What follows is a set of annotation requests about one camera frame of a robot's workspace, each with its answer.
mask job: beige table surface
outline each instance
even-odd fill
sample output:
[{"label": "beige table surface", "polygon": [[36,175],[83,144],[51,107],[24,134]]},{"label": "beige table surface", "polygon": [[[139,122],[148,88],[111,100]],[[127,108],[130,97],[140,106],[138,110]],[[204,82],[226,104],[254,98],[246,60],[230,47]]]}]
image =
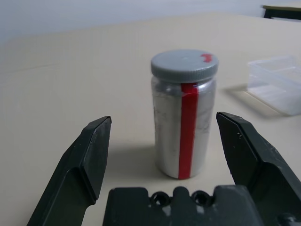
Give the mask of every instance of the beige table surface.
[{"label": "beige table surface", "polygon": [[233,184],[212,119],[206,164],[195,178],[175,180],[154,165],[150,59],[177,48],[204,49],[220,60],[214,113],[251,121],[301,178],[301,116],[283,117],[239,98],[247,62],[295,55],[301,24],[208,13],[19,38],[0,48],[0,225],[25,225],[57,163],[90,121],[112,116],[100,198],[84,226],[102,225],[107,195],[121,186],[168,194],[176,186],[212,193]]},{"label": "beige table surface", "polygon": [[271,5],[264,5],[262,7],[266,8],[266,9],[301,11],[301,0],[292,1],[292,2],[276,3],[276,4],[271,4]]}]

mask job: red mark on lid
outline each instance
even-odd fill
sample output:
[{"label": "red mark on lid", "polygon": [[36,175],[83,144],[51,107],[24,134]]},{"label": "red mark on lid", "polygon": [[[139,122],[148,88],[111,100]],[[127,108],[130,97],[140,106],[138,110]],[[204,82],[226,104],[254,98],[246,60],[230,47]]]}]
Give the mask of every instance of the red mark on lid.
[{"label": "red mark on lid", "polygon": [[201,55],[201,57],[205,58],[204,62],[206,62],[206,63],[209,63],[209,62],[212,61],[212,57],[211,56],[212,56],[211,54],[207,54],[207,53],[204,53],[204,54]]}]

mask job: clear plastic container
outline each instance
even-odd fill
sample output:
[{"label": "clear plastic container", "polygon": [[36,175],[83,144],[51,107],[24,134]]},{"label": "clear plastic container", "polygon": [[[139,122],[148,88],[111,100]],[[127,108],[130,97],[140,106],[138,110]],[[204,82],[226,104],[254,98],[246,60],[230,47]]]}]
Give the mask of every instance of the clear plastic container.
[{"label": "clear plastic container", "polygon": [[249,63],[248,92],[288,115],[301,113],[301,67],[293,56]]}]

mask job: gray lid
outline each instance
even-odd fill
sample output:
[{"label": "gray lid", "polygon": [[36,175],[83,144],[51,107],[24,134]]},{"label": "gray lid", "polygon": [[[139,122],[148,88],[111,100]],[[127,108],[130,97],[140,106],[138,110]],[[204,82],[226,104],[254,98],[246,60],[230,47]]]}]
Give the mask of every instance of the gray lid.
[{"label": "gray lid", "polygon": [[151,72],[155,77],[175,83],[192,83],[213,77],[217,68],[216,56],[194,49],[163,52],[151,60]]}]

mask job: screw hole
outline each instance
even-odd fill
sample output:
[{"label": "screw hole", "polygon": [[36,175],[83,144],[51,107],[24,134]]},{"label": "screw hole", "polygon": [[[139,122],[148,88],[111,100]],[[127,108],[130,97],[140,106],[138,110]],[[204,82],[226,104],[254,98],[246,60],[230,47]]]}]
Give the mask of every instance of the screw hole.
[{"label": "screw hole", "polygon": [[170,197],[164,192],[156,192],[151,196],[150,201],[152,205],[163,207],[170,203]]},{"label": "screw hole", "polygon": [[208,195],[206,192],[196,191],[191,197],[199,206],[208,206],[210,204],[210,195]]}]

